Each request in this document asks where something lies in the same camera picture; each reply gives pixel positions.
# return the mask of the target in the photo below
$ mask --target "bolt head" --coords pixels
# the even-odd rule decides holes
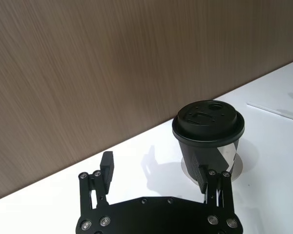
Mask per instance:
[[[88,230],[90,227],[91,227],[91,222],[88,221],[88,220],[82,222],[82,224],[81,224],[81,229],[82,229],[83,231]]]
[[[83,173],[80,174],[79,177],[80,177],[81,179],[85,179],[87,176],[88,176],[88,174],[87,174],[86,172],[83,172]]]
[[[214,176],[214,175],[216,175],[216,171],[214,171],[214,170],[209,170],[209,174],[210,174],[211,176]]]
[[[170,197],[170,198],[167,199],[167,202],[168,202],[169,204],[172,204],[172,203],[174,202],[174,199],[172,199],[172,198]]]
[[[226,223],[231,228],[237,228],[238,227],[238,222],[234,218],[228,218],[226,220]]]
[[[223,172],[223,176],[224,177],[230,177],[230,173],[229,172]]]
[[[208,222],[211,224],[211,225],[217,225],[218,224],[218,218],[214,215],[210,215],[207,217],[207,220]]]
[[[110,219],[109,217],[107,217],[107,216],[104,216],[104,217],[102,217],[102,218],[100,219],[100,225],[101,225],[102,227],[107,226],[110,222],[111,222],[111,219]]]
[[[100,176],[101,175],[101,172],[100,171],[95,171],[94,172],[94,176]]]

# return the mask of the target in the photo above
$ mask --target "white table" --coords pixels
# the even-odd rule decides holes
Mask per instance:
[[[251,105],[293,119],[293,63],[248,85],[257,94],[248,97]]]
[[[279,82],[291,82],[293,63],[218,98],[233,105],[246,122],[238,148],[243,171],[232,184],[235,212],[245,234],[293,233],[293,120],[246,104],[258,90],[270,93],[273,77],[280,74],[284,79]],[[265,84],[270,89],[261,89]],[[282,98],[272,95],[275,101]],[[284,105],[292,106],[292,101]],[[141,196],[203,202],[197,185],[182,171],[171,120],[108,150],[114,151],[115,162],[110,204]],[[99,169],[101,155],[0,199],[0,234],[74,234],[80,216],[78,174]]]

